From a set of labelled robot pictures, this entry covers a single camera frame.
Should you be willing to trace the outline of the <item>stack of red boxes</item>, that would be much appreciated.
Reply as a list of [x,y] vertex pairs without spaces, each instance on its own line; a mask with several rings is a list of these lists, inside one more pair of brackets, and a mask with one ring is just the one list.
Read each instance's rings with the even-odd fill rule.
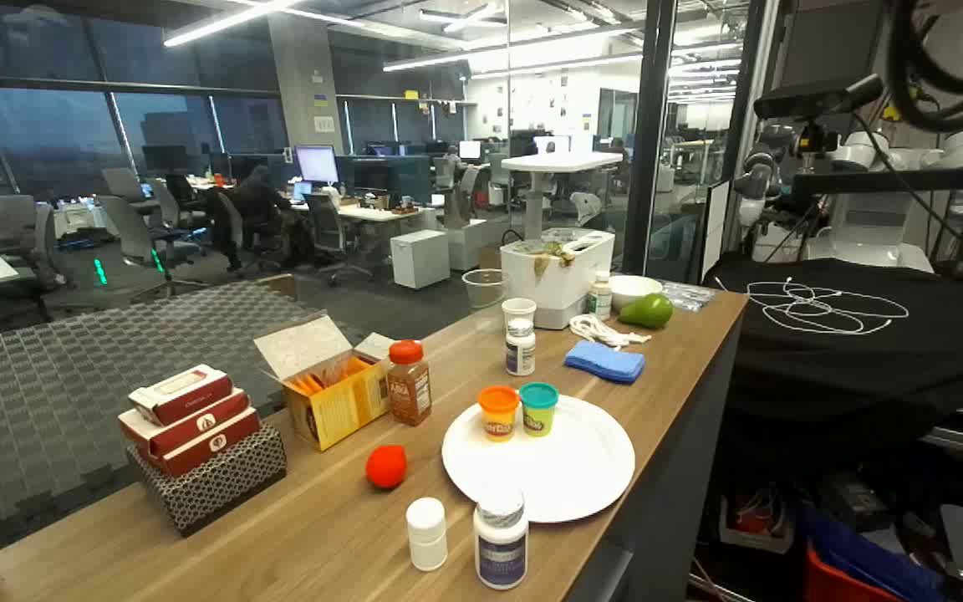
[[126,402],[129,409],[116,415],[122,437],[167,477],[181,477],[262,432],[246,390],[209,365],[139,383]]

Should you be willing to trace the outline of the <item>small white bottle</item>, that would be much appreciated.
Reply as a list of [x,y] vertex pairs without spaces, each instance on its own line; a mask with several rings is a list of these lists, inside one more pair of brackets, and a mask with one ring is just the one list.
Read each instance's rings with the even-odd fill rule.
[[407,554],[418,571],[434,571],[449,563],[446,505],[431,495],[413,499],[403,512]]

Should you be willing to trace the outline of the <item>blue sponge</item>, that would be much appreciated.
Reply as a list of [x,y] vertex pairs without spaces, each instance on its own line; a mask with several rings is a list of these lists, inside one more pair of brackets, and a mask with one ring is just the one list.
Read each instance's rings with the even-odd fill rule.
[[615,382],[615,383],[631,383],[643,370],[644,370],[644,359],[631,353],[631,352],[617,352],[599,340],[579,340],[567,353],[564,353],[567,369],[579,369],[584,374],[594,374],[600,382]]

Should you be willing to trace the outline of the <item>black cloth with white drawing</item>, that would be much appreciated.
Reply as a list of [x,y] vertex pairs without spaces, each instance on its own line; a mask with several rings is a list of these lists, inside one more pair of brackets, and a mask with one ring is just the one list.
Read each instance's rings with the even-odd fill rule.
[[963,405],[963,285],[850,260],[723,256],[712,285],[744,294],[732,409],[808,420],[866,409]]

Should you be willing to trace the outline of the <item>teal lid play-doh tub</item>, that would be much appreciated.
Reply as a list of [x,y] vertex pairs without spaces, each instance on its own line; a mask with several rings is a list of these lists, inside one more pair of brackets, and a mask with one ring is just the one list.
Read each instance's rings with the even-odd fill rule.
[[529,382],[519,386],[521,396],[521,423],[532,433],[548,433],[554,420],[559,386],[548,382]]

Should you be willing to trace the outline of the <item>patterned grey box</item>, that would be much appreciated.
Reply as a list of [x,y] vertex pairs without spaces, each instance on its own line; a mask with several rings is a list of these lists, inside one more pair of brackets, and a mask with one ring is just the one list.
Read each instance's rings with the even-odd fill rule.
[[176,476],[138,449],[126,459],[176,535],[199,530],[286,476],[286,450],[274,428],[209,433],[176,453]]

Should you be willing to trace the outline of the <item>orange ball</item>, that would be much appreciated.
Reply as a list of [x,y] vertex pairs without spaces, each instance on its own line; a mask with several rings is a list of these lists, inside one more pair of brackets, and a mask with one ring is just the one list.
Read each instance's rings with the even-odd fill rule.
[[379,444],[363,461],[363,477],[379,491],[391,491],[407,477],[407,450],[402,444]]

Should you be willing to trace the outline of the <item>white standing desk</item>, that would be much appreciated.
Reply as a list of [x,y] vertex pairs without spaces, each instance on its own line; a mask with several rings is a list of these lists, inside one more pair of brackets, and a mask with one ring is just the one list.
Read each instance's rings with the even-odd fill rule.
[[590,225],[605,214],[605,198],[584,186],[574,186],[584,173],[600,173],[605,167],[617,167],[623,157],[608,151],[589,151],[589,155],[524,155],[524,157],[503,157],[500,167],[509,173],[529,173],[532,186],[524,198],[524,245],[540,245],[540,225],[545,225],[545,199],[564,198],[574,207],[579,225]]

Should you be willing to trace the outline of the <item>orange lid play-doh tub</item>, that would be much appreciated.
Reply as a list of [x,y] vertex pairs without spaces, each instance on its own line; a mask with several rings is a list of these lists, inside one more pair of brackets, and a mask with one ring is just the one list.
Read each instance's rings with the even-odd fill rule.
[[482,409],[482,428],[489,433],[511,433],[519,423],[519,390],[509,383],[489,383],[475,394]]

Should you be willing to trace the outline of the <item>green pear toy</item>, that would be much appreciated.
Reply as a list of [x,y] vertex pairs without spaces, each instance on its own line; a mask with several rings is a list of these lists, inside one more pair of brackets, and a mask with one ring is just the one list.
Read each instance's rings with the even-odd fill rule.
[[617,321],[644,331],[658,331],[676,315],[665,294],[644,294],[617,307]]

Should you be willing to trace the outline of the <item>white supplement bottle blue label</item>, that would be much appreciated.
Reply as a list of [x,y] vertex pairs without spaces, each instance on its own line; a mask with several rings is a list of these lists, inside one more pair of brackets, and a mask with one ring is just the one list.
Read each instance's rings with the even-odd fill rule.
[[475,502],[475,576],[514,588],[529,571],[529,515],[519,488],[489,488]]

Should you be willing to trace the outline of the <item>white pill bottle grey label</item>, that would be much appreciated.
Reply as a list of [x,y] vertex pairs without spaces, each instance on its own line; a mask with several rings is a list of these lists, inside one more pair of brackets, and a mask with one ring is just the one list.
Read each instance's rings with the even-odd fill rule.
[[529,316],[511,316],[503,323],[503,369],[511,374],[532,374],[535,370],[535,326]]

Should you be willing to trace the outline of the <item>spice bottle orange cap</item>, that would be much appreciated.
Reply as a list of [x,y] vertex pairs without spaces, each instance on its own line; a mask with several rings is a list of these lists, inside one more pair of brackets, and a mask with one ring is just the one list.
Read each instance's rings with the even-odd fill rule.
[[389,346],[389,412],[403,423],[420,423],[431,412],[431,370],[418,340],[395,340]]

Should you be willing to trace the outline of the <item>white paper cup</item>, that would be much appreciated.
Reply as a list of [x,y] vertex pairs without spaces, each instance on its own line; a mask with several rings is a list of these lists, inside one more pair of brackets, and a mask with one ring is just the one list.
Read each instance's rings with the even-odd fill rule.
[[500,301],[500,316],[503,316],[503,326],[514,321],[514,316],[524,316],[535,323],[535,301],[532,296],[503,296]]

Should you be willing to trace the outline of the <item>yellow open cardboard box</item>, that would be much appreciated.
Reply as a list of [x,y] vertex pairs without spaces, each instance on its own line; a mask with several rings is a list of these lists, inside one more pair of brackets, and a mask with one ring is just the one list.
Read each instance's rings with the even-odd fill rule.
[[362,353],[326,315],[262,333],[254,346],[285,386],[289,423],[318,450],[389,415],[383,365]]

